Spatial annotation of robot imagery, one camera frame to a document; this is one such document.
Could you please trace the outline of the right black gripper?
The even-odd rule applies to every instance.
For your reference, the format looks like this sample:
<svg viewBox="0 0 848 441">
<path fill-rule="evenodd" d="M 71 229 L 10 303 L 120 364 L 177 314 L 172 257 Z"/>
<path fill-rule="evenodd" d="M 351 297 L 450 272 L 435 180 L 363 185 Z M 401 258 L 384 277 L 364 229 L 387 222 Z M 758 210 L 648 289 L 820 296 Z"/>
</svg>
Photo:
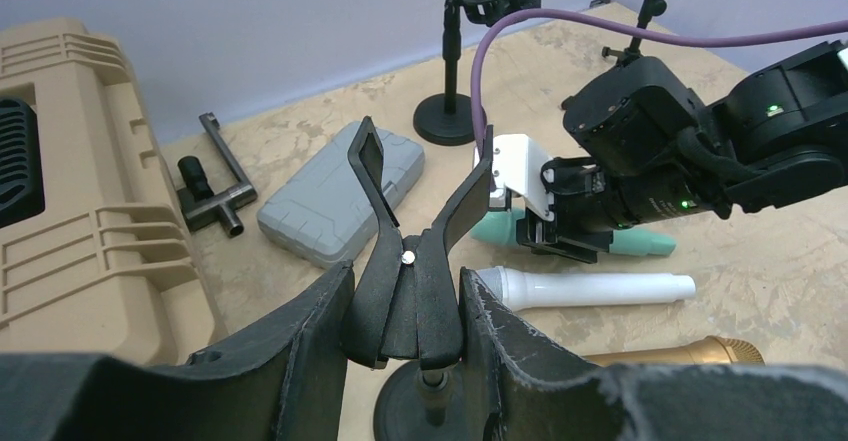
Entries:
<svg viewBox="0 0 848 441">
<path fill-rule="evenodd" d="M 633 183 L 606 173 L 591 157 L 553 158 L 539 178 L 553 218 L 526 210 L 515 222 L 517 243 L 534 254 L 595 264 L 610 251 L 614 232 L 651 221 Z"/>
</svg>

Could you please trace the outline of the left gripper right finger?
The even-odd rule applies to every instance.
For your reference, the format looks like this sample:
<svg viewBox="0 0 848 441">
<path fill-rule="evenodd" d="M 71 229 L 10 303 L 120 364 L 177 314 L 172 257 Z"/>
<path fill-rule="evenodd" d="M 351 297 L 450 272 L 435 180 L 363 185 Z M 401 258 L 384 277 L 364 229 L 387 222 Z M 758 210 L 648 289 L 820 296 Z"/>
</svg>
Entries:
<svg viewBox="0 0 848 441">
<path fill-rule="evenodd" d="M 470 440 L 843 440 L 847 377 L 805 365 L 616 364 L 568 351 L 460 272 Z"/>
</svg>

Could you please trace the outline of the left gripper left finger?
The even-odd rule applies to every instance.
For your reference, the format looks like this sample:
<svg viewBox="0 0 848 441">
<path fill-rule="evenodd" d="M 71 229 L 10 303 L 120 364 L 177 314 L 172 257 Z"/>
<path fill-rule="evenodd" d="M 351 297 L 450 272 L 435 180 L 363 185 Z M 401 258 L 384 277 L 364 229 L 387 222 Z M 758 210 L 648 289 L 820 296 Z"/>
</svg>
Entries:
<svg viewBox="0 0 848 441">
<path fill-rule="evenodd" d="M 350 262 L 178 366 L 97 353 L 1 359 L 5 440 L 333 440 Z"/>
</svg>

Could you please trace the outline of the mint green microphone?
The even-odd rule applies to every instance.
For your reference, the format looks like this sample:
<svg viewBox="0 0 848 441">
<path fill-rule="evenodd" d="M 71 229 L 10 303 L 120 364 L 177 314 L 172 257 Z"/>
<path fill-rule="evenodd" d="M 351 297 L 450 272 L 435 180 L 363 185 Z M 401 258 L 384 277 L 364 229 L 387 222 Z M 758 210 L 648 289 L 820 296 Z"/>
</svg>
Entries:
<svg viewBox="0 0 848 441">
<path fill-rule="evenodd" d="M 516 223 L 523 219 L 525 211 L 515 208 L 510 211 L 488 212 L 470 231 L 470 236 L 480 242 L 518 248 Z M 654 233 L 641 228 L 615 231 L 609 248 L 611 254 L 635 257 L 670 256 L 677 242 L 669 235 Z"/>
</svg>

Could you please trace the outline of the white microphone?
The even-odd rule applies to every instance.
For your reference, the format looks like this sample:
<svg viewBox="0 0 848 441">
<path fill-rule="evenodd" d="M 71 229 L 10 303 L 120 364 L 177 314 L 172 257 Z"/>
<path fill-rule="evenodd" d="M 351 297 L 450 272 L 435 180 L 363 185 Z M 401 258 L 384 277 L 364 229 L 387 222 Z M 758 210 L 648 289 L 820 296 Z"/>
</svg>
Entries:
<svg viewBox="0 0 848 441">
<path fill-rule="evenodd" d="M 477 275 L 513 311 L 668 304 L 696 295 L 692 277 L 671 273 L 529 273 L 498 266 Z"/>
</svg>

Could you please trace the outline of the gold microphone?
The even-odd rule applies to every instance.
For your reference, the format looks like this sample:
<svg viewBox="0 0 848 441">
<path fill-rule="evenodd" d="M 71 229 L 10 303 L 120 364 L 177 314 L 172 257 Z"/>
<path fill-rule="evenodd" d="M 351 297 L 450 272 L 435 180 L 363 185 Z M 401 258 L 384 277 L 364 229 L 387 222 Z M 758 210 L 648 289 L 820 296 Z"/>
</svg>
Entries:
<svg viewBox="0 0 848 441">
<path fill-rule="evenodd" d="M 618 363 L 660 364 L 764 364 L 760 351 L 750 342 L 736 338 L 707 336 L 670 348 L 584 355 L 600 366 Z"/>
</svg>

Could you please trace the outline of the black tripod mic stand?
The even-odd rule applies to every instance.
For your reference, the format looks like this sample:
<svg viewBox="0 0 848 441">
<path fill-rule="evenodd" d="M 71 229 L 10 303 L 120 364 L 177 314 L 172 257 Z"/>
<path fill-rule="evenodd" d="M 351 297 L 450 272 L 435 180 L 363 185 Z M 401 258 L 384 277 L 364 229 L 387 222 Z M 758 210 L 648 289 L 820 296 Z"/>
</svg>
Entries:
<svg viewBox="0 0 848 441">
<path fill-rule="evenodd" d="M 654 17 L 661 16 L 667 10 L 666 0 L 643 0 L 639 13 L 636 27 L 646 29 Z M 609 46 L 604 46 L 601 50 L 603 58 L 615 57 L 616 63 L 610 69 L 612 73 L 618 74 L 625 67 L 632 64 L 636 60 L 643 57 L 641 52 L 641 43 L 643 39 L 633 36 L 630 44 L 623 50 L 613 50 Z"/>
</svg>

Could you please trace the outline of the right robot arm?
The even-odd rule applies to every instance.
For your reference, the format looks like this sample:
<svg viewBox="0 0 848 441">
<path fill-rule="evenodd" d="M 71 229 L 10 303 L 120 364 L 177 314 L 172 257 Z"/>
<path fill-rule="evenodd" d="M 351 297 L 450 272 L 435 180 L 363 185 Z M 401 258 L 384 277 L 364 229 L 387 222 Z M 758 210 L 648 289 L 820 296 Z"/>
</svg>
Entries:
<svg viewBox="0 0 848 441">
<path fill-rule="evenodd" d="M 564 130 L 584 150 L 535 169 L 552 198 L 516 222 L 536 254 L 593 263 L 616 235 L 734 207 L 782 208 L 847 183 L 847 46 L 823 42 L 703 102 L 659 58 L 602 73 L 570 97 Z"/>
</svg>

